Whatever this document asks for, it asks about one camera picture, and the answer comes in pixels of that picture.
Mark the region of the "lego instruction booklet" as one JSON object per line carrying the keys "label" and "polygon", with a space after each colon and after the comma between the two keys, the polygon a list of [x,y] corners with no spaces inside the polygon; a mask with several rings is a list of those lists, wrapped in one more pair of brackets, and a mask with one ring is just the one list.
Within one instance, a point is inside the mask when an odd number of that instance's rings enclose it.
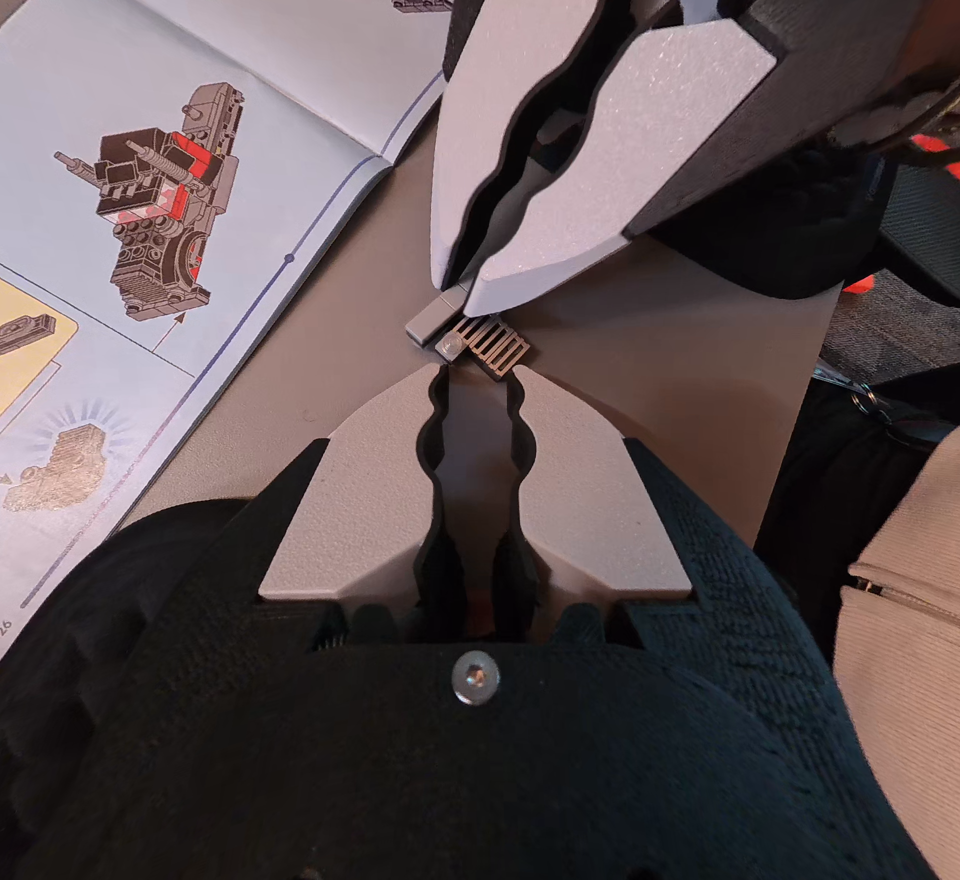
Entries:
{"label": "lego instruction booklet", "polygon": [[454,0],[27,0],[1,33],[2,654],[446,87]]}

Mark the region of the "long grey lego brick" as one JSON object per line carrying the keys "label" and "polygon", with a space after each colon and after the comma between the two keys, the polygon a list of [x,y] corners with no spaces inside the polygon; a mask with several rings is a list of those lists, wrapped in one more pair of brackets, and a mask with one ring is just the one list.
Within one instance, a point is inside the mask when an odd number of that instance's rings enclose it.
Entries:
{"label": "long grey lego brick", "polygon": [[468,297],[469,289],[460,284],[443,290],[406,324],[408,337],[418,347],[426,347],[458,322]]}

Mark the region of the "orange plastic object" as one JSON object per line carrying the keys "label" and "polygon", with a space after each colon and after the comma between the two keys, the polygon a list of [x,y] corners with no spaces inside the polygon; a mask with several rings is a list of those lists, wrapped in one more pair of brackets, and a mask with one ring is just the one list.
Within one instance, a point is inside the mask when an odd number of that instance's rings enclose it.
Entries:
{"label": "orange plastic object", "polygon": [[[907,158],[909,162],[907,164],[901,164],[900,166],[943,169],[950,172],[959,181],[958,131],[954,131],[951,136],[948,136],[945,133],[940,136],[930,134],[914,135],[909,143],[909,153],[907,154]],[[868,273],[874,273],[883,270],[889,272],[890,274],[894,274],[900,281],[902,281],[912,290],[918,292],[925,298],[930,299],[928,296],[924,295],[923,292],[919,291],[901,279],[886,266],[884,250],[882,248],[881,228],[879,228],[878,239],[866,260],[866,270]],[[958,304],[956,305],[945,305],[934,299],[930,300],[952,309],[957,309],[959,307],[959,296]]]}

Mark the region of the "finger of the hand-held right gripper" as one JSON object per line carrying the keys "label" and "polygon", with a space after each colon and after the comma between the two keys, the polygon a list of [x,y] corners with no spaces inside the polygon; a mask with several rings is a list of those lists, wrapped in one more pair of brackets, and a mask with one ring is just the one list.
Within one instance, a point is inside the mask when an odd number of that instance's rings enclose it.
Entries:
{"label": "finger of the hand-held right gripper", "polygon": [[[498,204],[522,112],[573,56],[600,0],[483,0],[438,116],[430,214],[431,280],[450,286]],[[470,237],[469,222],[479,225]]]}
{"label": "finger of the hand-held right gripper", "polygon": [[776,63],[729,19],[638,34],[599,88],[568,165],[479,268],[464,313],[522,306],[624,248],[630,221]]}

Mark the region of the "person's cream hoodie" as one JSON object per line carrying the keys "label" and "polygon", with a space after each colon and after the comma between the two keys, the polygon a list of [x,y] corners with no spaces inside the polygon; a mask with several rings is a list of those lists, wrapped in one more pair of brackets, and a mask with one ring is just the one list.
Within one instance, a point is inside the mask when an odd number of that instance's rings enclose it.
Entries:
{"label": "person's cream hoodie", "polygon": [[833,671],[886,798],[959,877],[959,430],[848,568]]}

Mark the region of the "black quilted office chair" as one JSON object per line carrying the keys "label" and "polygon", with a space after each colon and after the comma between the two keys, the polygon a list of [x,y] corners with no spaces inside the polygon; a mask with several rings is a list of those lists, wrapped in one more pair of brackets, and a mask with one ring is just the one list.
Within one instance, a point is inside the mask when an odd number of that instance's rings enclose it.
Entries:
{"label": "black quilted office chair", "polygon": [[649,233],[748,291],[811,298],[870,274],[897,170],[809,140]]}

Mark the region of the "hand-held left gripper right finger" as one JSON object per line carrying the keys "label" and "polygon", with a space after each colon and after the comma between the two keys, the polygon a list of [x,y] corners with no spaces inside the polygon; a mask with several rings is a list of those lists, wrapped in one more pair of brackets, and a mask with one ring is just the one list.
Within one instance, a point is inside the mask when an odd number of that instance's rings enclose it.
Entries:
{"label": "hand-held left gripper right finger", "polygon": [[593,406],[525,365],[507,376],[518,478],[493,561],[496,636],[545,639],[564,611],[676,602],[693,586],[630,456]]}

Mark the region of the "grey grille lego assembly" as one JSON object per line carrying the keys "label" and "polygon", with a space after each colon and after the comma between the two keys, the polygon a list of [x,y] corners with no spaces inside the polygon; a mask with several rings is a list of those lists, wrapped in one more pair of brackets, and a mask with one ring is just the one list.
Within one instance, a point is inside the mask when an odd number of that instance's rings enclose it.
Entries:
{"label": "grey grille lego assembly", "polygon": [[437,340],[434,349],[447,363],[473,358],[494,381],[500,382],[530,350],[529,342],[498,314],[461,317]]}

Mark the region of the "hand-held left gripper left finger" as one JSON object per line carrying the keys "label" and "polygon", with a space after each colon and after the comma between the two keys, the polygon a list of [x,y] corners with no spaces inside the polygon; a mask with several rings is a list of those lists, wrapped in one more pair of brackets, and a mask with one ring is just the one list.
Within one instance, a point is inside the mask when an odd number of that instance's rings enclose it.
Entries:
{"label": "hand-held left gripper left finger", "polygon": [[427,362],[332,431],[259,586],[267,601],[367,604],[441,642],[462,634],[463,565],[446,529],[436,468],[449,368]]}

